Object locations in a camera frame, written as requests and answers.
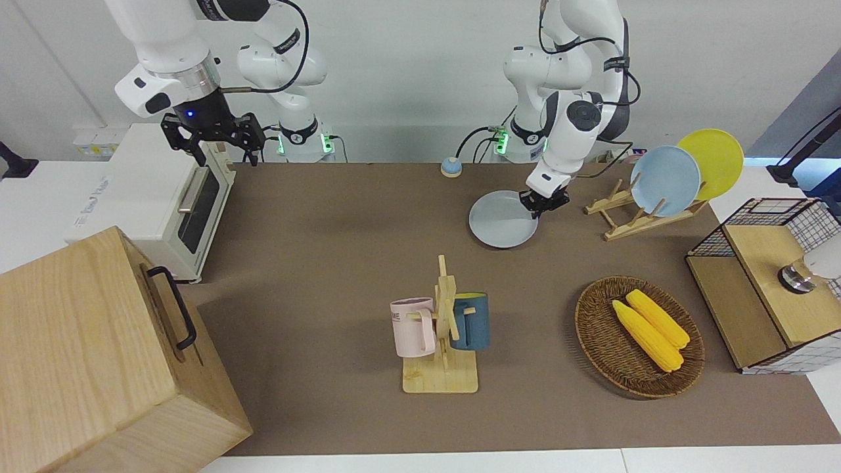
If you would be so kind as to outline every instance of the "corn cob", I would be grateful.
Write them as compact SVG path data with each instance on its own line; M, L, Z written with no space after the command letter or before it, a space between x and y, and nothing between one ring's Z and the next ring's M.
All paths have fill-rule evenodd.
M686 348L689 343L689 334L683 329L678 322L657 305L657 302L651 300L644 292L639 289L634 289L625 296L628 304L633 309L639 312L639 315L645 317L658 332L662 333L666 340L674 345L675 348Z
M671 373L680 368L683 357L678 349L672 346L643 316L619 300L613 301L613 310L616 311L619 322L660 369Z

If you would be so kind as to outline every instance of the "pink mug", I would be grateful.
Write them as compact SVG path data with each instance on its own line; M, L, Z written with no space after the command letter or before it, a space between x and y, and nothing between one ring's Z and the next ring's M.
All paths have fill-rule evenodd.
M401 358L417 358L435 353L435 328L431 297L413 297L391 303L391 327L394 347Z

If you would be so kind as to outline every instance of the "mug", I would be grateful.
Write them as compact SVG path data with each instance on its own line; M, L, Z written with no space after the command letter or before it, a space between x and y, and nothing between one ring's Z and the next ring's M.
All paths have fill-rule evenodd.
M458 327L458 340L450 339L456 350L484 350L490 345L488 295L484 292L456 294L453 306Z
M414 297L391 303L394 347L401 358L417 358L435 353L436 336L432 324L435 303L431 297Z

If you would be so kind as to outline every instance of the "white plate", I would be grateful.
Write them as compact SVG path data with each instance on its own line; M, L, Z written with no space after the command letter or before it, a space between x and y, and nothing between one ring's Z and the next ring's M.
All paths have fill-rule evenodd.
M537 219L532 219L520 195L513 190L485 194L470 209L470 230L486 245L511 248L534 235Z

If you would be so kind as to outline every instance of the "blue mug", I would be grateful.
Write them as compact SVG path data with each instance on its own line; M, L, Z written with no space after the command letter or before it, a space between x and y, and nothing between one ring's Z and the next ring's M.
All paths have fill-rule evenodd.
M484 350L490 346L488 295L484 292L456 294L453 306L458 327L458 340L450 339L456 350Z

